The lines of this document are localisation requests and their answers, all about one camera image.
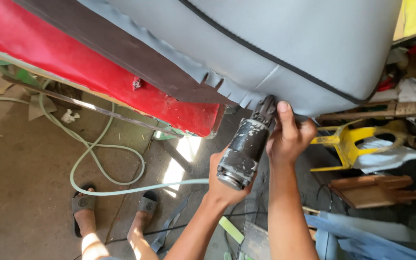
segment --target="pneumatic staple gun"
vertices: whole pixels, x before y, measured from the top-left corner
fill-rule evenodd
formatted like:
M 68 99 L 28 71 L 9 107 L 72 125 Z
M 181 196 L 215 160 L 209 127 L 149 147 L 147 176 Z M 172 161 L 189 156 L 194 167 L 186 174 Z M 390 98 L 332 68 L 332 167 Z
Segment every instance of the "pneumatic staple gun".
M 249 119 L 242 119 L 218 164 L 219 181 L 238 191 L 251 184 L 269 138 L 268 128 L 277 115 L 276 110 L 274 96 L 270 95 L 258 102 Z

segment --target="green sponge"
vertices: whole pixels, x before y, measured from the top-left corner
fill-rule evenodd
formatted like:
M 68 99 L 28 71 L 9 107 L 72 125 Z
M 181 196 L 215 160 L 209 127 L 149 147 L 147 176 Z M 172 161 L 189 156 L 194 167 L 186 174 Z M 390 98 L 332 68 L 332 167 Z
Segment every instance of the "green sponge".
M 234 226 L 232 223 L 223 216 L 221 220 L 219 220 L 219 225 L 224 228 L 224 230 L 231 235 L 237 241 L 237 243 L 241 244 L 243 240 L 245 239 L 245 236 L 243 236 L 242 233 Z

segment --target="light green hose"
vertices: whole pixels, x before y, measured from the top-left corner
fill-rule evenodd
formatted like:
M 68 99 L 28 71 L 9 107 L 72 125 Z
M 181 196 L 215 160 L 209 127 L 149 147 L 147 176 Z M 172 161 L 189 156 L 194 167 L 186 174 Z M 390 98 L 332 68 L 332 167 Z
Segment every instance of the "light green hose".
M 44 82 L 42 88 L 45 88 L 49 82 L 51 80 L 47 80 L 46 82 Z M 88 194 L 88 195 L 94 195 L 94 196 L 110 196 L 110 195 L 120 195 L 120 194 L 126 194 L 126 193 L 133 193 L 133 192 L 142 192 L 142 191 L 146 191 L 146 190 L 152 190 L 152 189 L 158 189 L 158 188 L 162 188 L 162 187 L 167 187 L 167 186 L 171 186 L 171 185 L 184 185 L 184 184 L 208 184 L 208 179 L 193 179 L 193 180 L 183 180 L 180 182 L 175 182 L 175 183 L 165 183 L 165 184 L 157 184 L 157 185 L 151 185 L 151 186 L 146 186 L 146 187 L 141 187 L 141 188 L 135 188 L 135 189 L 129 189 L 129 190 L 124 190 L 124 191 L 116 191 L 116 192 L 90 192 L 90 191 L 86 191 L 81 189 L 80 187 L 78 187 L 78 185 L 75 184 L 75 181 L 73 179 L 73 176 L 75 174 L 75 170 L 78 167 L 78 164 L 81 162 L 81 160 L 83 160 L 83 158 L 90 153 L 92 155 L 92 157 L 94 158 L 94 161 L 96 162 L 97 166 L 99 167 L 100 171 L 102 172 L 102 174 L 109 179 L 111 182 L 118 184 L 118 185 L 130 185 L 135 183 L 136 181 L 138 181 L 141 177 L 142 174 L 144 174 L 144 169 L 145 169 L 145 163 L 144 163 L 144 158 L 141 156 L 141 154 L 139 154 L 136 150 L 131 149 L 129 147 L 126 146 L 121 146 L 121 145 L 108 145 L 108 144 L 98 144 L 99 141 L 102 139 L 102 137 L 104 137 L 105 133 L 107 133 L 107 130 L 109 129 L 113 117 L 110 117 L 107 126 L 104 128 L 104 130 L 102 131 L 102 133 L 100 134 L 100 136 L 93 142 L 87 142 L 85 141 L 83 138 L 81 138 L 78 134 L 76 134 L 75 132 L 73 132 L 72 130 L 64 127 L 64 125 L 62 125 L 61 122 L 59 122 L 59 120 L 57 120 L 53 115 L 49 114 L 46 112 L 46 110 L 44 109 L 44 105 L 43 105 L 43 94 L 39 94 L 39 106 L 41 107 L 41 110 L 43 111 L 43 114 L 51 121 L 53 122 L 56 126 L 62 128 L 68 135 L 70 135 L 71 137 L 73 137 L 74 139 L 82 142 L 86 147 L 87 150 L 78 158 L 78 160 L 76 161 L 76 163 L 73 165 L 72 170 L 70 172 L 70 183 L 72 184 L 73 188 L 79 192 L 82 192 L 84 194 Z M 14 101 L 14 102 L 20 102 L 20 103 L 24 103 L 24 104 L 30 104 L 27 101 L 24 100 L 20 100 L 20 99 L 16 99 L 16 98 L 10 98 L 10 97 L 0 97 L 1 101 Z M 115 111 L 115 104 L 112 103 L 112 111 Z M 99 146 L 99 147 L 109 147 L 109 148 L 121 148 L 121 149 L 125 149 L 128 151 L 131 151 L 133 153 L 135 153 L 139 159 L 141 159 L 142 162 L 142 169 L 141 172 L 139 173 L 139 175 L 137 176 L 137 178 L 135 178 L 134 180 L 131 180 L 130 182 L 119 182 L 116 180 L 113 180 L 112 177 L 110 177 L 105 170 L 102 168 L 101 163 L 99 162 L 99 160 L 97 159 L 95 153 L 92 151 L 92 148 L 94 148 L 95 146 Z

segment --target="workbench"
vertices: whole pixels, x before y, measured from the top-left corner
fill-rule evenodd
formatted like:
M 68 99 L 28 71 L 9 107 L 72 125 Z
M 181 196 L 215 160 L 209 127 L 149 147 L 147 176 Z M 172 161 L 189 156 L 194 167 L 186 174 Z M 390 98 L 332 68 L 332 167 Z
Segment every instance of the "workbench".
M 224 105 L 180 102 L 10 0 L 0 0 L 0 61 L 125 106 L 178 133 L 213 138 Z

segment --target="blue fabric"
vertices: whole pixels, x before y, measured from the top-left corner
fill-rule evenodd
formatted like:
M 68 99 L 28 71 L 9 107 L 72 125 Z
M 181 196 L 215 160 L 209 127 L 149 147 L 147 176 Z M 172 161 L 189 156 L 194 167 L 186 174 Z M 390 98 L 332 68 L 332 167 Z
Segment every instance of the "blue fabric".
M 306 215 L 308 225 L 338 237 L 341 249 L 356 260 L 416 260 L 416 251 L 355 227 Z

